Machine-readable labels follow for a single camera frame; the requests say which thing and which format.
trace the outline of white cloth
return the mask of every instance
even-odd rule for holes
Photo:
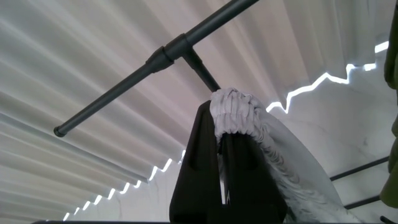
[[[308,149],[257,98],[234,88],[218,90],[211,96],[210,112],[217,142],[223,133],[241,133],[259,143],[296,222],[361,222],[341,204],[331,180]]]

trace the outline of dark green cloth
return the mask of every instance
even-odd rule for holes
[[[389,87],[398,89],[398,10],[394,12],[392,20],[389,47],[387,49],[386,62],[384,64],[384,79]],[[396,137],[390,153],[388,171],[390,176],[384,185],[380,199],[392,208],[398,208],[398,116],[392,124],[392,133]]]

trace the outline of black garment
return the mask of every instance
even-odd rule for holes
[[[216,138],[210,101],[197,112],[178,175],[170,221],[177,223],[281,223],[287,206],[264,163],[260,148],[248,135],[224,134],[227,205],[221,203]]]

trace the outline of ruffled fabric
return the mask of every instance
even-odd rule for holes
[[[308,149],[254,96],[234,88],[211,96],[217,143],[224,133],[248,134],[259,143],[295,222],[361,223],[341,204],[326,172]],[[223,178],[222,159],[219,159]]]

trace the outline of horizontal bar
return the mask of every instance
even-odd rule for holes
[[[377,195],[377,196],[373,196],[373,197],[370,197],[370,198],[367,198],[367,199],[364,199],[364,200],[360,200],[358,202],[354,202],[354,203],[348,204],[348,205],[346,205],[344,207],[349,210],[349,209],[353,209],[353,208],[356,208],[356,207],[359,207],[359,206],[362,206],[362,205],[367,205],[369,203],[377,202],[378,200],[380,200],[380,197]]]
[[[360,167],[351,169],[351,170],[346,171],[346,172],[344,172],[344,173],[335,175],[335,176],[333,176],[333,177],[330,177],[330,180],[331,180],[331,181],[338,180],[338,179],[340,179],[340,178],[346,177],[346,176],[351,175],[351,174],[355,174],[355,173],[357,173],[357,172],[359,172],[359,171],[365,170],[365,169],[370,168],[370,167],[377,166],[377,165],[382,164],[383,162],[387,162],[387,161],[388,161],[388,156],[387,156],[387,157],[384,157],[384,158],[381,158],[381,159],[378,159],[378,160],[376,160],[376,161],[370,162],[370,163],[368,163],[368,164],[362,165],[362,166],[360,166]]]
[[[180,35],[167,44],[166,47],[159,48],[151,55],[148,61],[141,68],[130,74],[127,78],[119,82],[112,89],[108,90],[68,121],[55,127],[54,134],[58,137],[64,137],[74,127],[78,126],[81,122],[95,114],[101,108],[112,102],[151,73],[161,71],[171,66],[174,60],[180,58],[187,51],[191,50],[193,45],[220,28],[257,1],[258,0],[230,1],[207,19],[188,31],[186,35]]]
[[[192,49],[182,56],[191,68],[198,74],[210,91],[215,92],[220,89],[216,80],[211,76],[199,55]]]

